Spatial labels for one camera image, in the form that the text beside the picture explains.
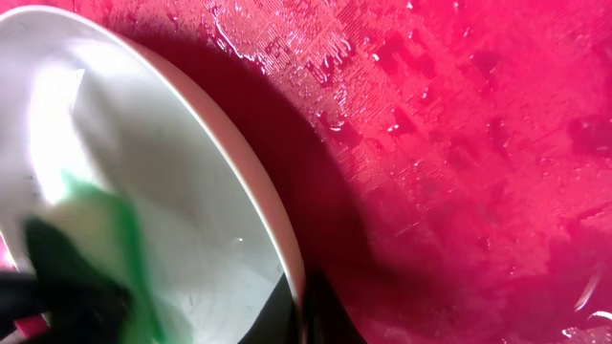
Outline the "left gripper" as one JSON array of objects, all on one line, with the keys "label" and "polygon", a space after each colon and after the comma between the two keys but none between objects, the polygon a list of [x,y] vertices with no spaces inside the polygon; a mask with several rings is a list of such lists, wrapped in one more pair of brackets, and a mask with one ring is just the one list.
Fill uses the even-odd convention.
[{"label": "left gripper", "polygon": [[49,329],[26,343],[121,343],[132,315],[128,288],[96,270],[56,226],[31,217],[23,232],[34,272],[1,272],[1,337],[46,313]]}]

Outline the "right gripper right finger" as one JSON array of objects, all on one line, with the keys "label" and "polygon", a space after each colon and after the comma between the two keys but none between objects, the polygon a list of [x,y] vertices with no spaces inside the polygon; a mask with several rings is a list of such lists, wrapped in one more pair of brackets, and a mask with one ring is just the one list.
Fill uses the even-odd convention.
[{"label": "right gripper right finger", "polygon": [[307,278],[303,317],[308,344],[366,344],[321,271]]}]

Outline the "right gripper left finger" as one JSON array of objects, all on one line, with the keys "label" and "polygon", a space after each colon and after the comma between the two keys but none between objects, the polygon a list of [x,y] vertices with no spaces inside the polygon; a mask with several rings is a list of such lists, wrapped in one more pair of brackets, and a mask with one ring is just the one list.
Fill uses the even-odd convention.
[{"label": "right gripper left finger", "polygon": [[285,274],[250,329],[238,344],[298,344],[299,322],[293,295]]}]

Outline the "yellow green sponge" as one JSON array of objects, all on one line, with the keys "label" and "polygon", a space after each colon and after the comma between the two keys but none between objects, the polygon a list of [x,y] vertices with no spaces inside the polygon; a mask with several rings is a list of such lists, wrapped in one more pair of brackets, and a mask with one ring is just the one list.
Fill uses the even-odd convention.
[{"label": "yellow green sponge", "polygon": [[43,218],[58,227],[97,272],[127,289],[132,311],[120,341],[168,343],[170,333],[154,305],[140,224],[131,204],[68,172],[61,174],[61,181],[64,194]]}]

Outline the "white plate top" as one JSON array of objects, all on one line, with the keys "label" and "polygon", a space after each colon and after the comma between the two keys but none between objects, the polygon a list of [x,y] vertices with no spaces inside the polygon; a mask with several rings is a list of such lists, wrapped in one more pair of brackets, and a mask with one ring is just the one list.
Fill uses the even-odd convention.
[{"label": "white plate top", "polygon": [[[26,216],[68,172],[129,200],[168,343],[238,343],[285,274],[304,268],[259,159],[174,65],[74,13],[1,16],[1,261],[32,270]],[[299,343],[304,339],[299,322]]]}]

